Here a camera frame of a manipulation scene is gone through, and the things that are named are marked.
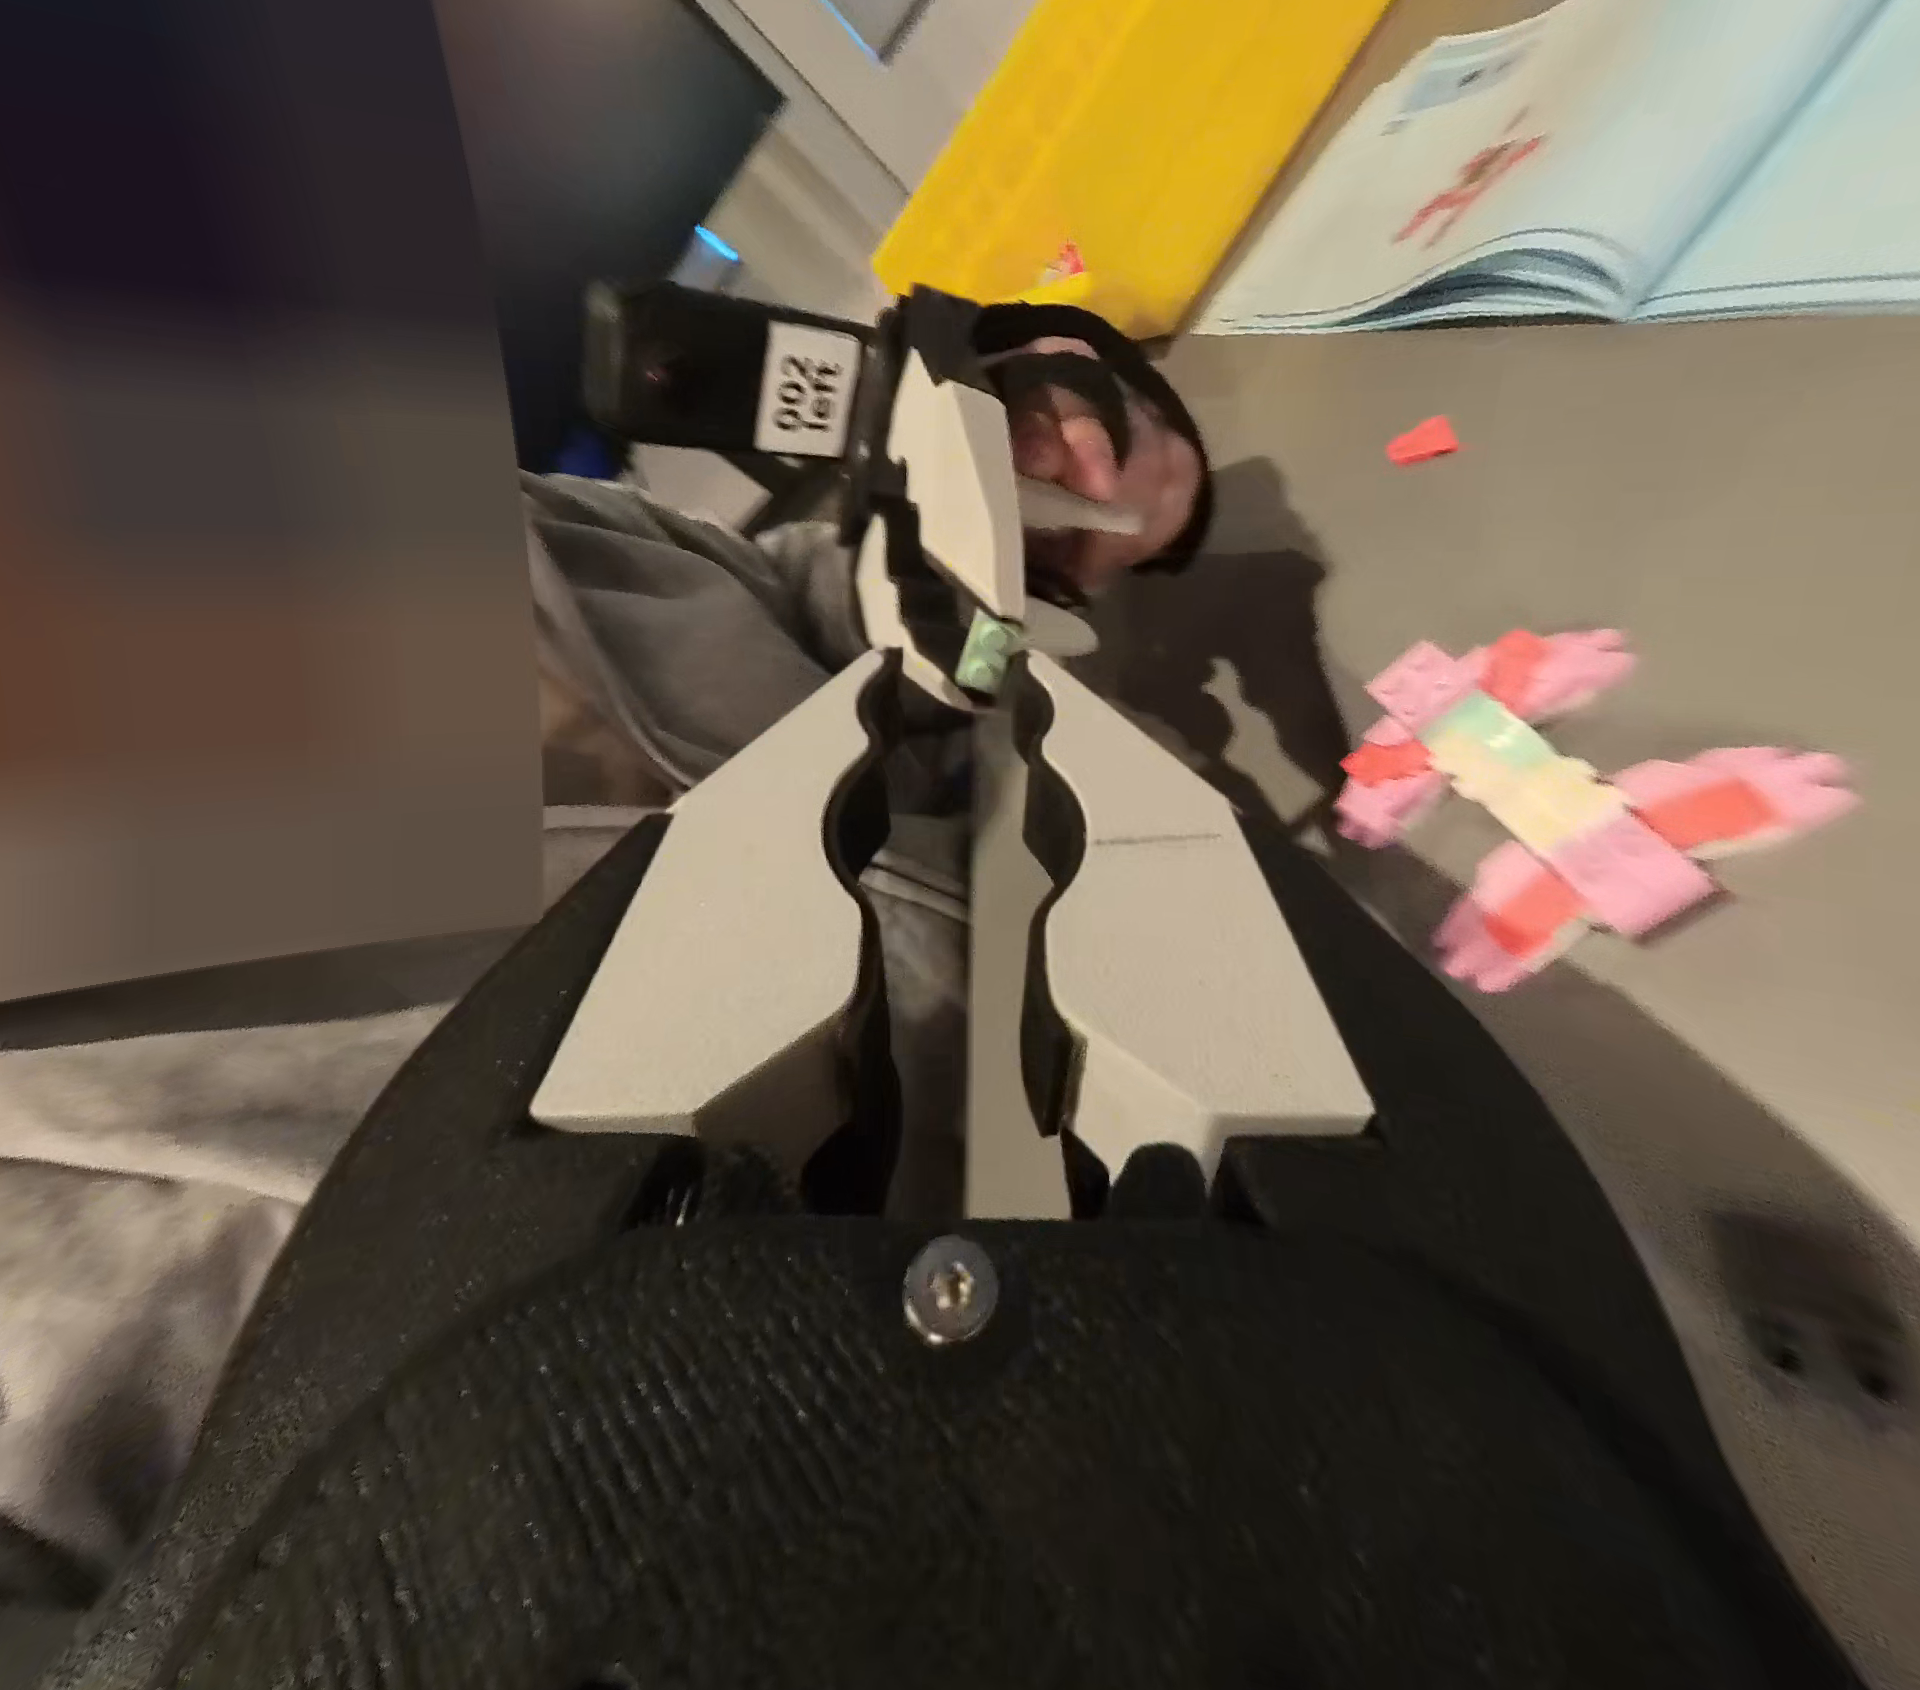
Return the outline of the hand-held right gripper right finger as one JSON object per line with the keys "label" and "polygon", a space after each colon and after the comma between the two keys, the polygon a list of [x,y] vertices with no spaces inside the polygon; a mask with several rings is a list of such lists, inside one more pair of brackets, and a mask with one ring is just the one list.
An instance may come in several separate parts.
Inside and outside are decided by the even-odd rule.
{"label": "hand-held right gripper right finger", "polygon": [[1080,1143],[1355,1135],[1373,1100],[1233,806],[1048,656],[1019,663],[1045,875],[1019,1073]]}

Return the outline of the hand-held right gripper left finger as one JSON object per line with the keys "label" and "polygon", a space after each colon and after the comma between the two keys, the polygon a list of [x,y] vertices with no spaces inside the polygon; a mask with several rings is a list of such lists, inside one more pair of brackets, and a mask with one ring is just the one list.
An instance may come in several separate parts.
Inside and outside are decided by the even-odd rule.
{"label": "hand-held right gripper left finger", "polygon": [[873,752],[878,651],[689,791],[531,1098],[568,1134],[822,1143],[848,1117],[838,1030],[860,909],[826,817]]}

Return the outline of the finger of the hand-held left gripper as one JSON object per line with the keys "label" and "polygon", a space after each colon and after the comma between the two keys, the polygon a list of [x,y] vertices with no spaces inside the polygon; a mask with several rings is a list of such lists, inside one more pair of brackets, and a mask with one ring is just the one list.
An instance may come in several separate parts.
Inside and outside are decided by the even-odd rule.
{"label": "finger of the hand-held left gripper", "polygon": [[938,379],[904,353],[895,399],[895,464],[923,560],[996,621],[1025,622],[1025,556],[1007,405]]}
{"label": "finger of the hand-held left gripper", "polygon": [[867,645],[899,683],[951,710],[977,710],[958,667],[980,610],[980,511],[885,504],[852,562]]}

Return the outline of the small mint green toy brick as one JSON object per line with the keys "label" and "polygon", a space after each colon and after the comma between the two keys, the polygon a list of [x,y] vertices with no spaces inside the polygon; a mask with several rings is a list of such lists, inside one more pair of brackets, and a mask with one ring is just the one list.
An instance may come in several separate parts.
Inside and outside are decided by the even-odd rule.
{"label": "small mint green toy brick", "polygon": [[977,610],[969,621],[951,683],[971,703],[992,703],[1022,654],[1025,626],[1019,621],[1004,621],[989,610]]}

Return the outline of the pink toy brick model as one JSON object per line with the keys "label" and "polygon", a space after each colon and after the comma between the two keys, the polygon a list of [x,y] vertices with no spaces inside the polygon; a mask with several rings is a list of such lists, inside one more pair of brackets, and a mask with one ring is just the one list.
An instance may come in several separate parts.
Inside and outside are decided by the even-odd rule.
{"label": "pink toy brick model", "polygon": [[1446,799],[1501,835],[1432,934],[1454,983],[1501,993],[1587,934],[1645,942],[1715,905],[1706,862],[1857,810],[1826,752],[1712,746],[1605,773],[1554,750],[1547,726],[1631,673],[1619,630],[1509,630],[1465,654],[1416,641],[1365,685],[1377,718],[1342,759],[1335,835],[1391,848]]}

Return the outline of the yellow plastic bin with bricks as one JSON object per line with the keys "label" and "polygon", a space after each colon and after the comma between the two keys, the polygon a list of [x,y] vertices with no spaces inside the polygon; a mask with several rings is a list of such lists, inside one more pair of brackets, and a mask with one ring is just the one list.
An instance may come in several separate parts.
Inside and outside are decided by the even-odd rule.
{"label": "yellow plastic bin with bricks", "polygon": [[878,285],[1176,331],[1391,5],[1040,0],[878,244]]}

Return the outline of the person's left forearm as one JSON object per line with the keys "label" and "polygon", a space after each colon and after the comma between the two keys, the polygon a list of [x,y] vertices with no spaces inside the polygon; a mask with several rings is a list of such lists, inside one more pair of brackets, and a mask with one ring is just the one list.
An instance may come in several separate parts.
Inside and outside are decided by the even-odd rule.
{"label": "person's left forearm", "polygon": [[549,806],[664,806],[867,654],[834,525],[749,537],[531,473],[520,519]]}

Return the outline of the person's left hand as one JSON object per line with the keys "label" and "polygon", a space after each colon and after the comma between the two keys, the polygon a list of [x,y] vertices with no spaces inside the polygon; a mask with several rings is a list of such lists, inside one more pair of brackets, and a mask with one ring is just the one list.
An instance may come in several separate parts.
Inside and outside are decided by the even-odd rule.
{"label": "person's left hand", "polygon": [[1065,386],[1030,386],[1010,405],[1015,473],[1103,508],[1133,514],[1136,529],[1030,526],[1028,560],[1048,560],[1087,592],[1159,560],[1188,529],[1207,479],[1205,455],[1158,405],[1129,399],[1126,459],[1098,408]]}

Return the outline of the open light blue instruction booklet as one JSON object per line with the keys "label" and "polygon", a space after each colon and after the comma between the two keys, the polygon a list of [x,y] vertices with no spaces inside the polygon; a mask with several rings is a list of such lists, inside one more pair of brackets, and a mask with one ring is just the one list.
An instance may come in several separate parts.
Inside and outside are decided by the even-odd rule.
{"label": "open light blue instruction booklet", "polygon": [[1916,0],[1564,0],[1379,82],[1192,331],[1915,311]]}

